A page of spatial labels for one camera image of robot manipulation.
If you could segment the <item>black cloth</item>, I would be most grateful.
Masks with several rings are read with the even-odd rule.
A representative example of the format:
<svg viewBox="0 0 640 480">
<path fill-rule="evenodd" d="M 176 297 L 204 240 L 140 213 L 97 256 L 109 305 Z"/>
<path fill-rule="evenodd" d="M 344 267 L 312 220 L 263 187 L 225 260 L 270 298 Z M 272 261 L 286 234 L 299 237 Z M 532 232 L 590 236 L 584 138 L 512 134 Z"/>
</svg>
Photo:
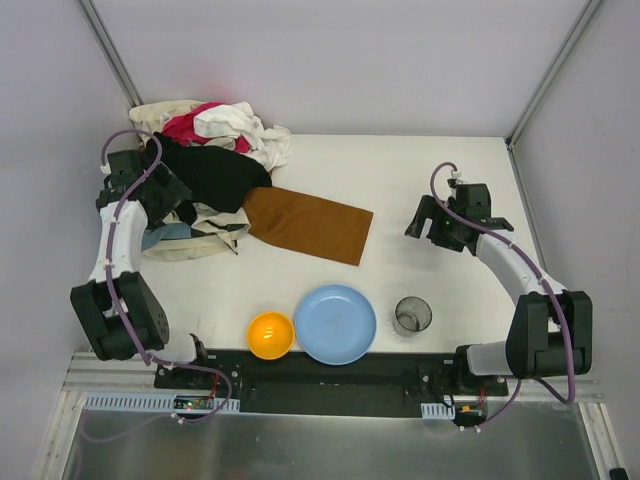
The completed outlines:
<svg viewBox="0 0 640 480">
<path fill-rule="evenodd" d="M 181 222 L 192 225 L 197 218 L 195 205 L 203 204 L 219 213 L 236 213 L 255 188 L 270 188 L 267 170 L 254 159 L 219 146 L 185 147 L 156 133 L 141 150 L 142 164 L 148 168 L 162 146 L 161 162 L 190 191 L 175 213 Z"/>
</svg>

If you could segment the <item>beige zip jacket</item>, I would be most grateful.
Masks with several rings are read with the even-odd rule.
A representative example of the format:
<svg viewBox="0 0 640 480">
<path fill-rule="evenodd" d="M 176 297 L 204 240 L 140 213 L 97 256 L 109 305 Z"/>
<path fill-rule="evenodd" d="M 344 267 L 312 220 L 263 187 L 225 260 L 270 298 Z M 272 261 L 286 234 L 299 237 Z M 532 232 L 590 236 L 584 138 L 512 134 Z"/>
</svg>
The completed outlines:
<svg viewBox="0 0 640 480">
<path fill-rule="evenodd" d="M 175 100 L 146 104 L 129 110 L 129 120 L 134 127 L 161 133 L 164 125 L 174 116 L 189 113 L 199 105 L 208 102 L 196 100 Z M 250 227 L 243 210 L 234 214 L 219 213 L 197 203 L 197 218 L 191 227 L 191 238 L 182 240 L 163 240 L 153 248 L 143 251 L 149 258 L 163 261 L 183 261 L 212 256 L 219 253 L 237 251 L 239 238 Z M 164 220 L 164 225 L 183 223 L 175 212 Z"/>
</svg>

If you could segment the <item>brown cloth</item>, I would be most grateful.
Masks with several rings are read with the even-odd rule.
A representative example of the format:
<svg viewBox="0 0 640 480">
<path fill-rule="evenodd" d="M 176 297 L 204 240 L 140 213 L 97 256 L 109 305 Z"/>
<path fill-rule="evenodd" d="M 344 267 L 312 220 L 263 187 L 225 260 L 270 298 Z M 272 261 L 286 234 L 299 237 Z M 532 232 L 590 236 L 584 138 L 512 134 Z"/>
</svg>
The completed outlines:
<svg viewBox="0 0 640 480">
<path fill-rule="evenodd" d="M 253 189 L 244 203 L 249 234 L 274 247 L 360 264 L 374 213 L 278 187 Z"/>
</svg>

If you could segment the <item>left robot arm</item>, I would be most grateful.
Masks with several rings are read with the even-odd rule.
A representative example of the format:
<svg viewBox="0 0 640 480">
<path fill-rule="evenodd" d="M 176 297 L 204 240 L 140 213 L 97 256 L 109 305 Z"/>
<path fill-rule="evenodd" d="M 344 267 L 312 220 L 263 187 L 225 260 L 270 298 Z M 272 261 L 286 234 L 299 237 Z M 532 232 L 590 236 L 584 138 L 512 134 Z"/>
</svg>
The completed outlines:
<svg viewBox="0 0 640 480">
<path fill-rule="evenodd" d="M 70 300 L 96 356 L 127 360 L 139 353 L 162 362 L 196 363 L 206 357 L 193 333 L 171 329 L 160 302 L 141 272 L 143 237 L 189 196 L 165 166 L 158 165 L 132 192 L 151 161 L 137 150 L 107 155 L 108 173 L 96 206 L 102 233 L 96 264 Z"/>
</svg>

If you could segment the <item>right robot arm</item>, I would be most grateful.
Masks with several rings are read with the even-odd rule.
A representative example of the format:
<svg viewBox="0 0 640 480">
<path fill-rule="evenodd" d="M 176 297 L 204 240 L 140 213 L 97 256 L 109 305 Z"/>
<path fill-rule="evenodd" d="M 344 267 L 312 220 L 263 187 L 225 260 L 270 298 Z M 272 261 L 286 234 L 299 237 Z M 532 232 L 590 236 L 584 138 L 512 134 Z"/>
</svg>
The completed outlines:
<svg viewBox="0 0 640 480">
<path fill-rule="evenodd" d="M 447 200 L 422 196 L 406 235 L 426 237 L 455 252 L 468 250 L 494 274 L 515 307 L 505 340 L 457 348 L 454 364 L 460 379 L 502 376 L 545 384 L 563 376 L 567 392 L 550 392 L 564 404 L 573 402 L 576 376 L 592 365 L 591 298 L 549 278 L 531 259 L 519 246 L 514 227 L 492 215 L 486 185 L 450 185 Z"/>
</svg>

